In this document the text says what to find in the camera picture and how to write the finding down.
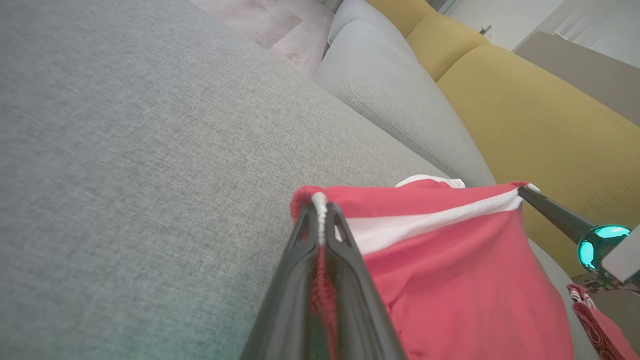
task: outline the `red cloth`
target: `red cloth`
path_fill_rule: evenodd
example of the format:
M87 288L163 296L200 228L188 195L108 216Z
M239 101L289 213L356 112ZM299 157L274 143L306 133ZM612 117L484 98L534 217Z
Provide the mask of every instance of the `red cloth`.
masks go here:
M563 301L522 229L525 184L306 186L291 214L316 192L342 208L409 359L573 359ZM314 302L335 359L330 284Z
M576 301L573 310L601 359L640 360L622 330L598 310L585 288L576 284L570 284L567 288L573 301Z

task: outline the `sofa seat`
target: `sofa seat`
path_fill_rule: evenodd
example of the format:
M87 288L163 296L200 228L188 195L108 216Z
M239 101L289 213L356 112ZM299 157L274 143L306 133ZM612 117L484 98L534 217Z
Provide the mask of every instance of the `sofa seat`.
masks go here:
M495 183L456 112L400 33L351 21L333 40L316 83L448 176L467 186Z

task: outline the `gray sofa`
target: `gray sofa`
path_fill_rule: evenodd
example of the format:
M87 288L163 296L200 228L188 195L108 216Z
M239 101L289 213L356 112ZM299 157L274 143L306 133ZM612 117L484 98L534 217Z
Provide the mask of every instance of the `gray sofa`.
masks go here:
M295 189L450 176L186 0L7 0L0 33L2 359L235 359Z

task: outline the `yellow cushion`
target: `yellow cushion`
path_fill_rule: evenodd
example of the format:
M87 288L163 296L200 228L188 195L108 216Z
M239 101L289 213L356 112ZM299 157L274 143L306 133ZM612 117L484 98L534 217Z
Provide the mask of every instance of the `yellow cushion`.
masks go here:
M440 14L420 21L406 41L435 81L464 54L489 44L477 31Z
M438 15L425 0L367 0L400 30L406 38L426 16Z
M438 86L499 183L527 180L597 224L640 221L640 127L493 45L464 55ZM570 275L576 246L525 208L527 233Z

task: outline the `white trim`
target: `white trim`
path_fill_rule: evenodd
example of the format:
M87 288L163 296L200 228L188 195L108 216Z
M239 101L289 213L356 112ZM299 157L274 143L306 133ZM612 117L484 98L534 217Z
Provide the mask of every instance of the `white trim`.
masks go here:
M437 213L398 217L348 218L347 223L360 252L366 255L444 226L482 215L513 211L520 207L522 201L524 200L518 196L518 190L514 189Z
M465 188L465 183L461 180L461 179L445 179L444 177L437 177L437 176L431 176L431 175L413 175L410 177L407 177L406 179L400 181L399 183L396 184L396 188L399 188L401 186L404 186L408 183L412 183L414 181L418 181L418 180L435 180L439 183L447 183L451 188L454 189L464 189Z

